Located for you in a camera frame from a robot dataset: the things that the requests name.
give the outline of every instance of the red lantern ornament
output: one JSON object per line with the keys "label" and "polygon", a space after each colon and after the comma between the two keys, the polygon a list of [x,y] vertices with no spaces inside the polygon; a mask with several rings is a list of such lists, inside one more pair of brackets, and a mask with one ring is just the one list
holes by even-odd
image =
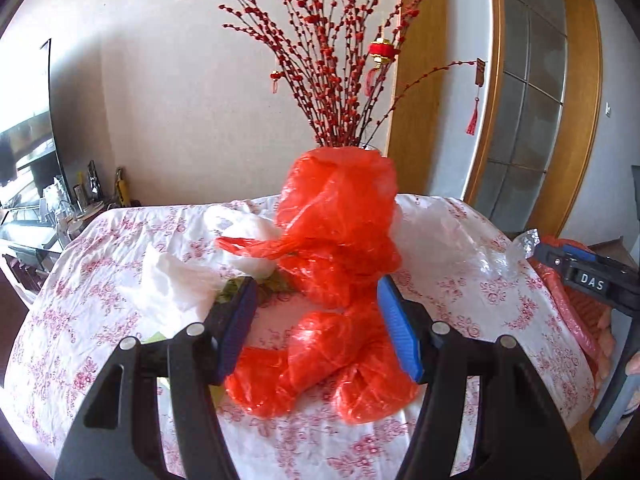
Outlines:
{"label": "red lantern ornament", "polygon": [[278,72],[277,70],[274,70],[269,74],[269,77],[271,78],[271,91],[273,93],[276,93],[278,91],[278,79],[284,77],[284,72]]}
{"label": "red lantern ornament", "polygon": [[369,54],[373,56],[376,66],[367,72],[367,78],[364,85],[364,93],[367,97],[371,97],[373,89],[376,85],[376,72],[384,65],[388,65],[396,58],[396,48],[391,41],[385,38],[376,38],[376,41],[369,45]]}

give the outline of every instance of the door frame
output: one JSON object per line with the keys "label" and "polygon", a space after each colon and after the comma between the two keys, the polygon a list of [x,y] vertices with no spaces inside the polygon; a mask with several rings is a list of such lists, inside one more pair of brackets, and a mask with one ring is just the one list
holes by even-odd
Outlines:
{"label": "door frame", "polygon": [[[482,125],[465,202],[473,205],[491,146],[500,103],[504,65],[504,0],[492,0],[493,57],[489,76],[486,119]],[[567,72],[562,117],[545,181],[527,228],[559,236],[580,191],[600,115],[602,94],[602,41],[595,0],[564,0],[566,8]]]}

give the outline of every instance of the floral tablecloth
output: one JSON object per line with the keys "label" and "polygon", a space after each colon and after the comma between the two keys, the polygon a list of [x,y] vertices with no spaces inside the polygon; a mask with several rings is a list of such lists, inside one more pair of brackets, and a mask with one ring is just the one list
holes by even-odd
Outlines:
{"label": "floral tablecloth", "polygon": [[[226,204],[271,217],[277,197]],[[399,195],[402,220],[394,239],[403,266],[395,274],[406,298],[466,336],[495,340],[514,335],[542,375],[568,426],[588,409],[593,378],[542,281],[525,262],[509,272],[478,266],[478,254],[500,255],[509,241],[482,215],[452,199]],[[49,455],[60,455],[66,433],[98,371],[124,336],[141,339],[158,327],[144,319],[121,287],[140,282],[151,243],[185,262],[236,275],[220,264],[213,244],[228,221],[209,231],[206,205],[145,207],[103,213],[57,261],[18,334],[4,387],[18,417]],[[308,310],[303,296],[280,292],[257,312],[248,343],[286,345],[290,327]],[[312,388],[289,416],[260,420],[226,397],[217,406],[225,439],[241,478],[386,479],[395,476],[422,402],[372,424],[348,426],[329,403],[332,382]],[[470,378],[454,472],[468,466],[478,410],[478,380]],[[158,386],[162,441],[168,469],[184,475],[170,395]]]}

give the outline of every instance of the wall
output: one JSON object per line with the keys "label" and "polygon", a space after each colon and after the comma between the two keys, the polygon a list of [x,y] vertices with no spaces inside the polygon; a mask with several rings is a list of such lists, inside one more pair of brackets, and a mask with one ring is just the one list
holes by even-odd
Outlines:
{"label": "wall", "polygon": [[[311,129],[285,85],[271,93],[273,54],[221,27],[229,1],[25,0],[0,39],[0,77],[52,38],[52,120],[72,180],[94,158],[108,189],[125,166],[146,205],[276,193]],[[276,0],[258,2],[282,20]],[[376,135],[384,146],[386,128]]]}
{"label": "wall", "polygon": [[[589,165],[562,236],[591,245],[638,238],[631,165],[640,164],[640,41],[613,0],[596,0],[602,35],[600,118]],[[605,106],[611,105],[611,116]]]}
{"label": "wall", "polygon": [[[447,11],[447,55],[450,60],[487,62],[491,70],[492,0],[449,0]],[[466,134],[478,87],[475,67],[449,70],[444,81],[438,122],[438,141],[433,154],[431,176],[425,194],[462,198],[478,147],[486,108],[486,85],[480,89],[476,134]]]}

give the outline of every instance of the finger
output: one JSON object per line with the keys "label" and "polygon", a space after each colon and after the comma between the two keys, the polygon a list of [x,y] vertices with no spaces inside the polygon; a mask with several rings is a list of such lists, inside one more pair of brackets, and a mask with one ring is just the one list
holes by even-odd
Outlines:
{"label": "finger", "polygon": [[604,354],[598,356],[598,375],[602,379],[606,379],[611,371],[611,363]]}
{"label": "finger", "polygon": [[626,364],[625,371],[627,375],[640,374],[640,352],[634,355],[631,361]]}
{"label": "finger", "polygon": [[616,340],[613,339],[610,330],[603,330],[598,338],[598,344],[600,345],[600,349],[603,354],[606,355],[607,358],[611,357],[613,351],[616,349]]}
{"label": "finger", "polygon": [[598,328],[603,330],[607,326],[611,326],[611,309],[606,308],[598,320]]}

